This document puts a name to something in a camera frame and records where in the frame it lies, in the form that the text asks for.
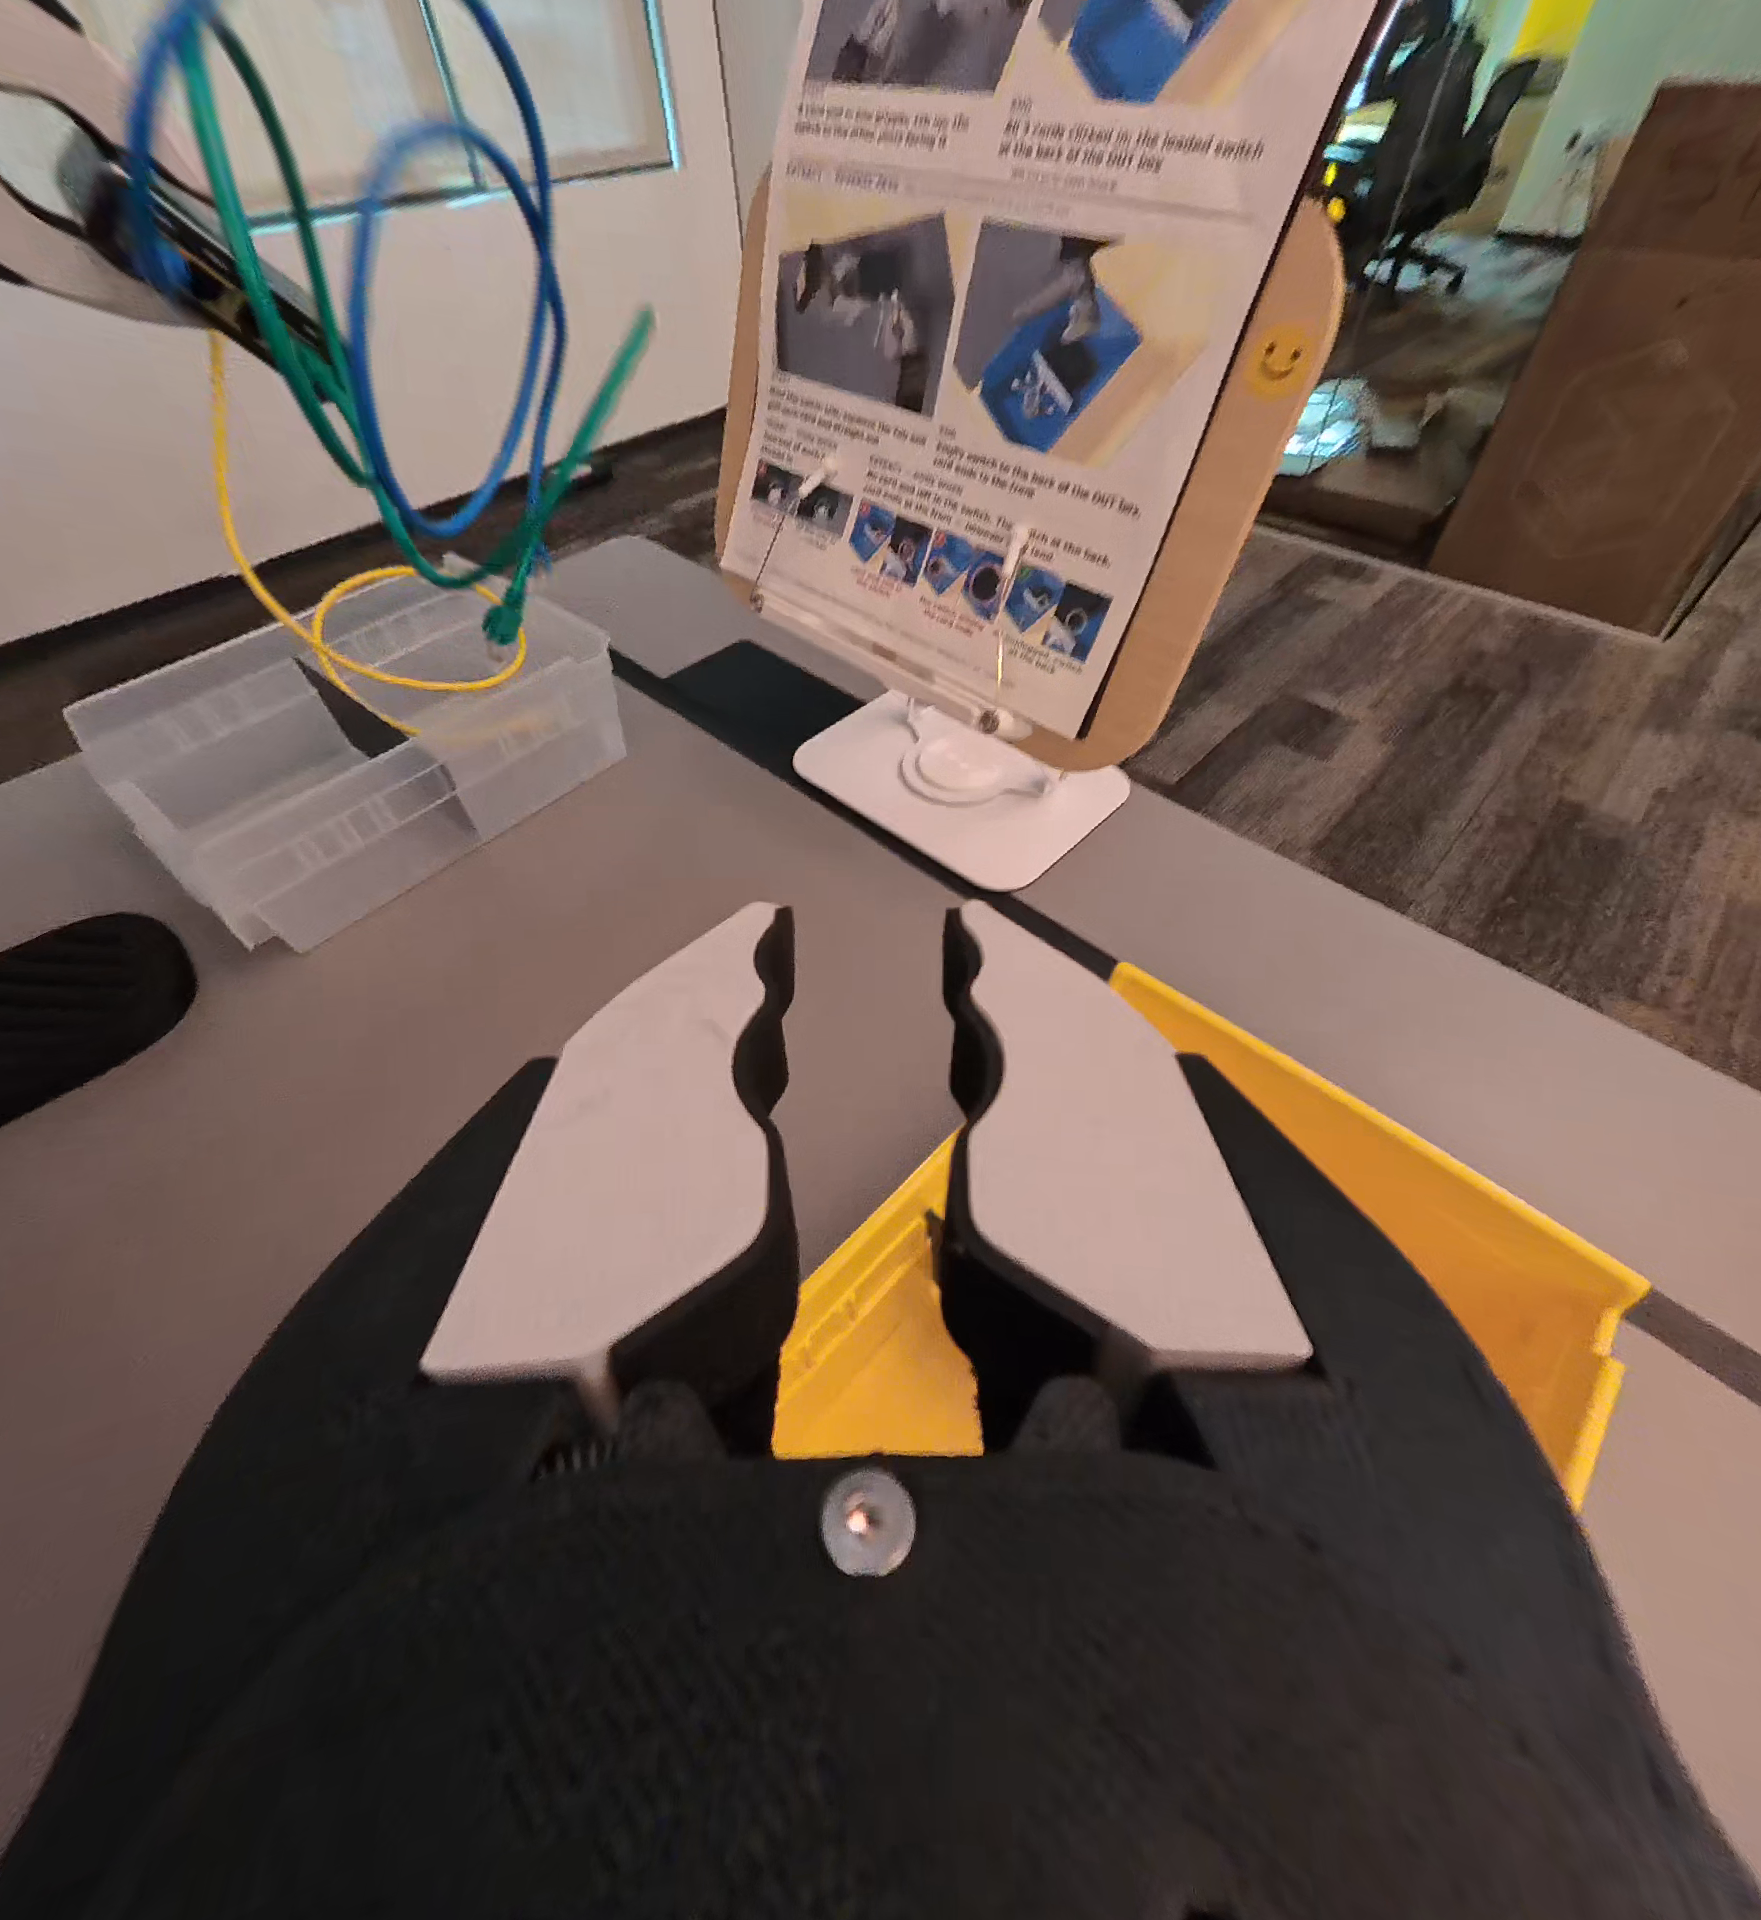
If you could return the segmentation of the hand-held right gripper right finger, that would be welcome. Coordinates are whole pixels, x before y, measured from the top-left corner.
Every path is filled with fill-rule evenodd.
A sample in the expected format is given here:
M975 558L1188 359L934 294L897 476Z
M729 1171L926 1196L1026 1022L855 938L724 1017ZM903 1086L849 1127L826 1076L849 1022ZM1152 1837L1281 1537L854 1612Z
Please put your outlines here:
M1094 1381L1131 1429L1162 1381L1305 1369L1300 1310L1178 1049L976 900L944 917L943 1001L962 1118L943 1324L986 1450L1009 1450L1059 1381Z

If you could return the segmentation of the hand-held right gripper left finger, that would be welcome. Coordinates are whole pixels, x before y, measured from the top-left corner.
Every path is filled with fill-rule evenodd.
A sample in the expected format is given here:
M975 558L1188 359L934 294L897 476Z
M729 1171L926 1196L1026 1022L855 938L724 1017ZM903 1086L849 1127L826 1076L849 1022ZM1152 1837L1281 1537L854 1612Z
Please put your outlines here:
M773 1450L802 1282L776 1123L795 986L795 914L751 902L567 1039L424 1348L429 1380L560 1381L603 1432L667 1381L730 1453Z

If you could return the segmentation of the black network switch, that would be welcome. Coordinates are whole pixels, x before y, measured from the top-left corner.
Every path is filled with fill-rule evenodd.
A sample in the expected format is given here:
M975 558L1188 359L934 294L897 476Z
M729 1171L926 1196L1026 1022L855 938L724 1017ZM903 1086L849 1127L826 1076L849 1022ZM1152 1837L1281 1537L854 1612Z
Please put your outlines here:
M148 210L162 252L176 272L171 288L155 293L139 272L134 252L134 189L126 159L111 154L98 136L76 132L62 149L56 182L92 252L134 282L148 306L160 301L176 323L202 325L259 362L271 362L262 306L249 293L235 244L210 198L154 169Z

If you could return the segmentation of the yellow plastic bin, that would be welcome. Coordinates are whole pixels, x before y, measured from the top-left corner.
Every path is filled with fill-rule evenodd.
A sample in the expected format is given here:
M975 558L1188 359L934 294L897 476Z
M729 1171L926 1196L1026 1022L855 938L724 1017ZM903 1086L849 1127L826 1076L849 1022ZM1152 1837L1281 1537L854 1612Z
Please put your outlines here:
M1586 1238L1134 965L1113 993L1205 1059L1393 1238L1487 1360L1579 1513L1651 1285ZM943 1327L937 1237L953 1140L802 1285L773 1456L979 1455L975 1377Z

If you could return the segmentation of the clear plastic bin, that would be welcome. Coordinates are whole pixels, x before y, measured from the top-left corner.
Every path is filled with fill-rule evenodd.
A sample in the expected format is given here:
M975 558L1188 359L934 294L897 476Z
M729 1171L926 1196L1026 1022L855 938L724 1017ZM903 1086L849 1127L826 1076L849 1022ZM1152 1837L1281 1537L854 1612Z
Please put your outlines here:
M67 722L107 801L245 948L311 953L626 757L608 636L536 594L507 673L486 611L414 574L373 582L324 634L378 675L329 677L271 621L78 702ZM409 744L357 757L302 657Z

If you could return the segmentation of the white board stand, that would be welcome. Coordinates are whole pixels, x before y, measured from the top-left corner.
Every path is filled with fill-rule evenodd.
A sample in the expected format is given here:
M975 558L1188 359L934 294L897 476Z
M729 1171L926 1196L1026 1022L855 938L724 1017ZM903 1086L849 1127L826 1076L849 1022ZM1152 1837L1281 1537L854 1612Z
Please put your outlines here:
M1059 773L903 694L815 732L798 778L981 893L1020 893L1128 801L1109 767Z

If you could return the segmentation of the black wrist rest pad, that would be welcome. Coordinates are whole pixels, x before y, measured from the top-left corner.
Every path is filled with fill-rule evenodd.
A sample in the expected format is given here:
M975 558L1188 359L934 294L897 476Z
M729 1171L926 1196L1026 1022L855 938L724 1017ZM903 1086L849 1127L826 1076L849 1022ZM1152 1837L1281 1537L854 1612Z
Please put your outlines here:
M678 668L664 685L684 718L789 785L802 783L800 748L865 704L749 640Z
M197 1004L190 950L146 914L103 914L0 953L0 1129L126 1067Z

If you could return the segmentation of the black bin divider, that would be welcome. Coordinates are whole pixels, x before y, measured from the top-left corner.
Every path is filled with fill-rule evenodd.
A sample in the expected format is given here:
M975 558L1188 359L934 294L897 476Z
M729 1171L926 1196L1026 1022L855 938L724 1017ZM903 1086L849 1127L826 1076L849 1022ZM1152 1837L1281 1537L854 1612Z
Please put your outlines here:
M295 660L295 666L322 700L335 730L357 757L372 760L409 744L407 732L368 709L355 694L333 684L311 660Z

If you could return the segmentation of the large window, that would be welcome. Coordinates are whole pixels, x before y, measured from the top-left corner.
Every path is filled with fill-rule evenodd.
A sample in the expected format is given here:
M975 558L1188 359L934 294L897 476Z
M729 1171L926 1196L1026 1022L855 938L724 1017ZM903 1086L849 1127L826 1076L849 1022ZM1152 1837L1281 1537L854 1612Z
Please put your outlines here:
M61 4L131 70L162 4ZM534 104L556 184L660 169L677 159L675 110L649 4L489 2ZM222 4L291 137L319 222L360 202L378 146L416 121L467 120L532 184L530 142L509 78L467 4ZM291 202L242 82L209 57L242 204L257 230L292 227ZM409 159L387 204L502 198L500 171L472 147Z

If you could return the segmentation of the instruction sheet on stand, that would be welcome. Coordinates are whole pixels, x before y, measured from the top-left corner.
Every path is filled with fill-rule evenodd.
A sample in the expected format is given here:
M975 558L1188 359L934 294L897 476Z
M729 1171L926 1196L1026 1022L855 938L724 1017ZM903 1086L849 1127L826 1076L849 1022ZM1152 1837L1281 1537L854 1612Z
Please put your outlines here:
M742 268L729 372L724 437L716 482L715 537L724 545L733 510L749 498L751 418L761 388L758 275L768 257L770 171L763 169L744 214ZM1273 489L1281 453L1300 421L1307 394L1320 382L1346 303L1344 257L1325 205L1303 195L1290 219L1269 276L1235 349L1213 419L1197 448L1181 498L1166 527L1139 610L1109 662L1108 680L1086 728L1067 736L1038 725L1005 722L998 736L1059 773L1118 767L1158 732L1185 673L1198 652L1244 540ZM1250 349L1275 325L1297 325L1321 334L1320 369L1302 392L1258 398L1248 383ZM789 611L776 589L722 565L722 579L751 611L815 655L834 660L890 692L917 694L937 709L981 728L971 694L951 695L881 645L874 649L832 630L824 615Z

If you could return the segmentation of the printed instruction sheet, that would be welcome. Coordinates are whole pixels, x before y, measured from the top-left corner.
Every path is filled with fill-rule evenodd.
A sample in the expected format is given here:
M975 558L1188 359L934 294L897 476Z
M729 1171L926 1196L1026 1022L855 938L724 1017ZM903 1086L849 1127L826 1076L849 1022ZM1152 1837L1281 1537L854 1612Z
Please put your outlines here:
M1086 736L1383 4L808 4L720 546Z

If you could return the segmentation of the brown cardboard box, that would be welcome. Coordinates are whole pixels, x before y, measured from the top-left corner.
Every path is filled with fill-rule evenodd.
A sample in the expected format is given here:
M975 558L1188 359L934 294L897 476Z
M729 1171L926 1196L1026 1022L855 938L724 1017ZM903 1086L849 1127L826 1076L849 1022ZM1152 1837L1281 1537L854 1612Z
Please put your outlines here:
M1666 82L1430 556L1666 638L1761 516L1761 82Z

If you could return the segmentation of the black office chair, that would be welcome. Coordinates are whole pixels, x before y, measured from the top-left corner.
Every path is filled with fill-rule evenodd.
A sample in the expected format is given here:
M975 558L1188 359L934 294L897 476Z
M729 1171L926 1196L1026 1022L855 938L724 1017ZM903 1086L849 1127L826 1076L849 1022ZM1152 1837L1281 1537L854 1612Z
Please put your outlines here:
M1469 271L1426 246L1447 219L1469 210L1494 171L1495 149L1533 87L1541 58L1510 61L1484 97L1473 92L1486 44L1466 21L1420 37L1389 73L1372 104L1394 117L1347 179L1342 224L1347 286L1372 285L1389 266L1389 290L1408 265L1440 275L1447 293L1463 293Z

